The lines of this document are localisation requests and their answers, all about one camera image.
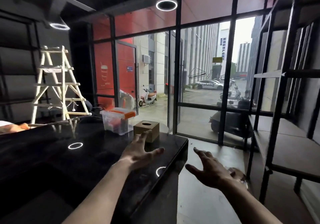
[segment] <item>step ladder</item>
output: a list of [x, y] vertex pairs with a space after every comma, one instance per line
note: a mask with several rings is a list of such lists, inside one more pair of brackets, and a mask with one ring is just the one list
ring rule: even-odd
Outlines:
[[[41, 64], [39, 66], [39, 74], [38, 74], [38, 81], [35, 84], [36, 86], [36, 93], [34, 101], [32, 101], [33, 104], [33, 110], [32, 110], [32, 117], [31, 117], [31, 125], [36, 125], [36, 114], [38, 107], [47, 107], [48, 109], [52, 107], [57, 107], [62, 110], [62, 120], [70, 119], [70, 115], [91, 115], [91, 113], [88, 112], [88, 109], [86, 107], [85, 101], [86, 99], [82, 96], [79, 86], [80, 83], [78, 83], [73, 75], [74, 68], [70, 66], [69, 61], [67, 59], [66, 53], [68, 51], [62, 46], [59, 47], [53, 47], [48, 48], [45, 46], [41, 50], [42, 57], [41, 57]], [[51, 53], [60, 53], [62, 57], [62, 65], [54, 66], [51, 60]], [[43, 83], [42, 82], [42, 75], [43, 73], [52, 74], [54, 83]], [[66, 82], [66, 72], [69, 72], [71, 76], [72, 82]], [[62, 82], [58, 82], [57, 74], [56, 73], [62, 73]], [[38, 103], [41, 96], [47, 91], [47, 89], [51, 87], [57, 97], [59, 98], [60, 102], [58, 104], [40, 104]], [[77, 96], [78, 98], [66, 98], [66, 92], [67, 89], [70, 88]], [[66, 106], [66, 101], [70, 101], [69, 105], [71, 103], [76, 103], [76, 101], [81, 101], [84, 111], [85, 112], [73, 112], [68, 111]]]

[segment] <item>motorcycle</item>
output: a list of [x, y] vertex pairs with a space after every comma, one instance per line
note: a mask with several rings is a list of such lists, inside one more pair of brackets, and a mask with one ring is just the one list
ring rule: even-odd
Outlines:
[[140, 97], [140, 107], [143, 105], [143, 103], [150, 105], [157, 101], [157, 92], [150, 92], [147, 88], [143, 88], [143, 90], [145, 91], [145, 93], [143, 93], [143, 95]]
[[[247, 97], [241, 97], [238, 101], [238, 105], [233, 105], [233, 101], [230, 100], [228, 102], [227, 107], [230, 108], [238, 108], [238, 109], [249, 109], [250, 100]], [[220, 116], [221, 112], [218, 111], [212, 117], [210, 117], [209, 123], [211, 123], [211, 129], [213, 132], [219, 132], [219, 125], [220, 125]], [[248, 113], [233, 113], [233, 112], [226, 112], [226, 122], [225, 122], [225, 132], [230, 134], [246, 138], [247, 133], [247, 124], [248, 123]], [[249, 129], [249, 138], [252, 137], [253, 130]]]
[[[228, 92], [228, 99], [231, 99], [231, 100], [239, 100], [241, 93], [240, 93], [240, 91], [238, 90], [237, 84], [235, 85], [234, 89], [235, 89], [235, 95], [234, 95], [234, 96], [231, 96], [231, 95], [232, 95], [232, 91], [229, 91], [229, 92]], [[222, 98], [223, 98], [223, 93], [220, 93], [220, 99], [222, 100]]]

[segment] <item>black countertop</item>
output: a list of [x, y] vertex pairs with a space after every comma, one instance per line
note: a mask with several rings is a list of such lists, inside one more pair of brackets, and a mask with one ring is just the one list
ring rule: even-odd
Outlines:
[[[0, 217], [46, 190], [54, 191], [75, 208], [118, 161], [132, 139], [133, 132], [119, 136], [105, 131], [102, 119], [91, 116], [1, 135], [0, 194], [7, 205], [0, 210]], [[160, 133], [153, 143], [146, 143], [145, 150], [158, 147], [164, 147], [165, 153], [127, 178], [113, 221], [132, 219], [171, 169], [178, 166], [181, 171], [187, 160], [188, 139]]]

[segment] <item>plastic storage box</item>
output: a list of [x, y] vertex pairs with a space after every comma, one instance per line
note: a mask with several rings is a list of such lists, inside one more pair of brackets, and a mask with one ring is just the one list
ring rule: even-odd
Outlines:
[[113, 108], [100, 111], [103, 119], [103, 126], [106, 131], [112, 131], [124, 135], [134, 130], [133, 122], [136, 112], [125, 108]]

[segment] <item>white car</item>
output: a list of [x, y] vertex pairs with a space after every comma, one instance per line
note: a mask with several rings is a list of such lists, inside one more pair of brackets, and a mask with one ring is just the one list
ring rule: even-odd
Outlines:
[[223, 84], [216, 80], [202, 80], [196, 82], [198, 84], [198, 89], [217, 89], [223, 90]]

